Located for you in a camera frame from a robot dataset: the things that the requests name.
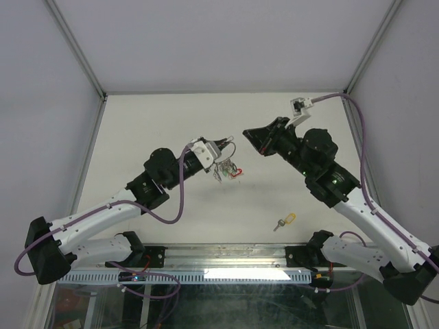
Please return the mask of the left aluminium frame post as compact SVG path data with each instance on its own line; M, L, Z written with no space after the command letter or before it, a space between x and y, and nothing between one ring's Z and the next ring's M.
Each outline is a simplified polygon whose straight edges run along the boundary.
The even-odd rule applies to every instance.
M67 46L70 48L71 53L75 57L78 62L81 70L85 74L87 80L99 96L102 101L105 101L107 98L107 93L102 87L99 79L97 78L95 72L93 71L89 61L87 60L77 38L75 37L72 29L70 28L64 14L62 13L57 1L54 0L43 0L43 3L54 20L57 28L59 29L64 41Z

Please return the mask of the aluminium frame post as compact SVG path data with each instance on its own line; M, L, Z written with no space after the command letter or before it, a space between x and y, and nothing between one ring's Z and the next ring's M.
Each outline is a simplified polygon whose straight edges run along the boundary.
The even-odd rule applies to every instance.
M89 61L87 60L77 38L75 37L72 29L70 28L64 14L62 13L57 1L54 0L43 0L43 3L54 20L57 28L59 29L64 41L67 46L70 48L71 53L75 57L78 62L81 70L85 74L87 80L99 96L102 101L105 101L107 98L107 93L102 87L99 79L97 78L95 72L93 71Z
M354 91L361 77L366 72L369 64L372 62L372 59L374 58L376 52L379 50L380 45L383 42L383 39L385 38L385 35L387 34L389 28L393 24L395 17L397 16L404 4L404 0L391 1L390 6L386 10L380 24L374 32L371 41L368 43L368 46L366 47L366 50L361 57L361 60L356 66L351 78L348 81L348 84L345 86L345 93L350 94Z

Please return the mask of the right aluminium frame post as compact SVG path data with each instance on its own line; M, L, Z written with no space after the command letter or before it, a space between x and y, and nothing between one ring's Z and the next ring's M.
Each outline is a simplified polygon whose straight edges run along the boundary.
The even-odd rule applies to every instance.
M386 10L380 24L374 32L371 41L368 43L368 46L366 47L366 50L361 57L361 60L356 66L351 78L348 81L348 84L345 86L345 93L350 94L354 91L361 77L366 72L369 64L372 62L372 59L374 58L376 52L379 50L380 45L383 42L383 39L385 38L385 35L387 34L389 28L393 24L395 17L397 16L404 4L404 0L391 1L390 6Z

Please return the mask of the key with yellow tag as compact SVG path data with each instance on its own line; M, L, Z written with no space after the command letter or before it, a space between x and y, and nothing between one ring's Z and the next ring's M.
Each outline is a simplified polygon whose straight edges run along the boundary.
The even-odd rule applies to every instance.
M286 225L290 225L295 219L296 219L296 215L294 213L289 213L288 216L286 216L286 218L278 220L273 231L276 232L279 228L282 228Z

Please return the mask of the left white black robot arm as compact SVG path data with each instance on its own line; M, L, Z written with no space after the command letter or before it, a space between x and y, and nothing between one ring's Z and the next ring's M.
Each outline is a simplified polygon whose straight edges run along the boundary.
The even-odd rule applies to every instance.
M231 137L209 141L199 137L190 141L180 156L168 148L154 150L144 163L143 172L115 195L90 210L62 219L34 219L28 229L25 249L14 263L19 268L29 258L34 276L41 285L53 283L76 267L116 262L128 266L141 263L144 247L135 232L122 232L109 239L95 239L100 232L122 221L149 214L172 225L182 217L186 179L200 171L208 173L232 144Z

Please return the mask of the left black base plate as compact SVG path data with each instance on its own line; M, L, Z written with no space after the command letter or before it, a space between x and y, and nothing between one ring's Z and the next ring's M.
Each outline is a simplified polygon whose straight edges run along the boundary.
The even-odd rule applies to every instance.
M165 266L166 251L167 248L162 245L145 245L141 256L130 256L127 260L115 263L126 268L161 269Z

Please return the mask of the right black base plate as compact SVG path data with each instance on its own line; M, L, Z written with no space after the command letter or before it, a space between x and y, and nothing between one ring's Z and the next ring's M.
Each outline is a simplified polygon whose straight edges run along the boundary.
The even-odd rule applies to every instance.
M317 269L320 267L330 267L330 262L323 256L321 251L306 245L286 246L285 261L288 268L304 267L307 269Z

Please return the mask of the key with red tag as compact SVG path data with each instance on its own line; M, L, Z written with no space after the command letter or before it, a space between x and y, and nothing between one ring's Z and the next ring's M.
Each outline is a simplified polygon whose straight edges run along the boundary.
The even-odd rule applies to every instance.
M243 174L243 170L241 168L237 168L234 173L232 173L230 176L232 179L235 179Z

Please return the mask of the aluminium mounting rail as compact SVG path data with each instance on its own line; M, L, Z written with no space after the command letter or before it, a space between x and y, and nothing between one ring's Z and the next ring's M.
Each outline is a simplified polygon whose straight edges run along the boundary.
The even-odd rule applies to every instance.
M163 270L190 271L227 267L304 269L304 267L288 268L286 266L285 247L288 245L285 244L168 244L162 246L167 248L165 266L161 268Z

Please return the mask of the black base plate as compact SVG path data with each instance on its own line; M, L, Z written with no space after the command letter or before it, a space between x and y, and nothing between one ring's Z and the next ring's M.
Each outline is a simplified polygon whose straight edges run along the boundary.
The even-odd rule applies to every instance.
M130 256L127 260L115 263L126 268L161 269L165 266L166 251L167 248L162 245L145 245L141 256Z
M306 245L286 246L285 261L288 268L304 267L307 269L317 269L320 267L330 267L330 262L323 256L321 251Z

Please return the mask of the large keyring with coloured keys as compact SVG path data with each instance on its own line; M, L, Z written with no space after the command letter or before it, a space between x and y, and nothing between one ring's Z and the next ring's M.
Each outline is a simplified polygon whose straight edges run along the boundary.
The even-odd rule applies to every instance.
M233 156L235 155L236 151L237 151L237 146L235 144L235 142L231 142L230 144L228 144L225 147L228 147L232 145L233 146L233 150L231 155L227 156L225 159L217 161L214 163L214 170L213 170L213 177L221 184L223 181L223 178L228 178L228 179L232 179L231 178L231 174L234 173L236 171L236 169L238 168L237 165L233 162Z

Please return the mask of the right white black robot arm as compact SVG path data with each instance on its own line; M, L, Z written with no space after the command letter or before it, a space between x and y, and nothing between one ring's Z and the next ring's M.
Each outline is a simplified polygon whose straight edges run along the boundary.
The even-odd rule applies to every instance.
M336 163L338 147L325 129L312 128L299 137L289 118L278 117L243 135L262 156L278 154L293 166L318 201L354 223L377 246L347 243L321 230L307 244L309 262L352 267L380 282L398 301L417 303L438 275L438 248L409 233L371 200L359 180Z

